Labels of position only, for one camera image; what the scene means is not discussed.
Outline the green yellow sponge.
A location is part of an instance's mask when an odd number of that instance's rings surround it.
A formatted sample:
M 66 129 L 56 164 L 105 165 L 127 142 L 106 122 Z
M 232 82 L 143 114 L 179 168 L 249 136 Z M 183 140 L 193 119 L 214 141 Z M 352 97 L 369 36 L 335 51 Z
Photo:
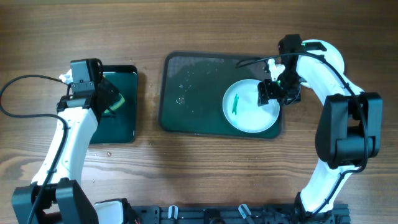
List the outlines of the green yellow sponge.
M 124 103 L 125 103 L 124 97 L 122 96 L 122 94 L 119 94 L 116 97 L 116 102 L 113 105 L 111 105 L 108 109 L 106 109 L 104 111 L 104 114 L 108 113 L 116 114 L 116 110 L 119 109 Z

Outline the light blue plate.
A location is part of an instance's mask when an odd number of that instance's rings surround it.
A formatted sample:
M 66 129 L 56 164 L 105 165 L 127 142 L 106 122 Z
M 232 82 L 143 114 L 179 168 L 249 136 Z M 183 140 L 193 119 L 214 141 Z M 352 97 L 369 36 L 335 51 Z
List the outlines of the light blue plate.
M 225 92 L 222 108 L 225 118 L 236 129 L 245 133 L 260 133 L 268 130 L 279 117 L 277 100 L 259 106 L 259 80 L 245 79 L 232 84 Z

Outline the white plate top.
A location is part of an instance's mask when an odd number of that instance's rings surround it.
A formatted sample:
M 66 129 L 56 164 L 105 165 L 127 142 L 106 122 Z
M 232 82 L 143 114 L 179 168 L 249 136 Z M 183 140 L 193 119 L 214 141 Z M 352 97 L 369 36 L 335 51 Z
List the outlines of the white plate top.
M 345 71 L 345 62 L 336 47 L 324 40 L 308 39 L 302 42 L 306 53 L 321 56 L 332 65 L 340 75 Z M 297 73 L 307 88 L 335 86 L 339 80 L 333 71 L 316 58 L 300 56 L 297 61 Z

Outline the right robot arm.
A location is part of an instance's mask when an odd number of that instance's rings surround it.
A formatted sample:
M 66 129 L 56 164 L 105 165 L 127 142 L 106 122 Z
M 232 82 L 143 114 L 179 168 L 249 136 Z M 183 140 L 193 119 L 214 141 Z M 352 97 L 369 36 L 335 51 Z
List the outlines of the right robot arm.
M 296 222 L 320 222 L 331 216 L 333 201 L 350 175 L 365 170 L 381 145 L 382 98 L 366 93 L 345 75 L 345 61 L 323 40 L 289 34 L 278 43 L 282 70 L 258 84 L 258 105 L 270 100 L 289 105 L 306 83 L 323 105 L 315 134 L 319 160 L 307 186 L 295 199 Z

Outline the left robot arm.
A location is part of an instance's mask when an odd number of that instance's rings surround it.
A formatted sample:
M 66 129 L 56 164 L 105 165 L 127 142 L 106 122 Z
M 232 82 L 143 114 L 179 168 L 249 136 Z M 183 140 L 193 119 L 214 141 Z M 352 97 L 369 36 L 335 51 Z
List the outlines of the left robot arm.
M 98 223 L 96 210 L 80 187 L 91 138 L 117 91 L 103 77 L 97 58 L 70 63 L 72 81 L 57 104 L 57 128 L 38 173 L 29 186 L 18 187 L 12 207 L 19 223 Z

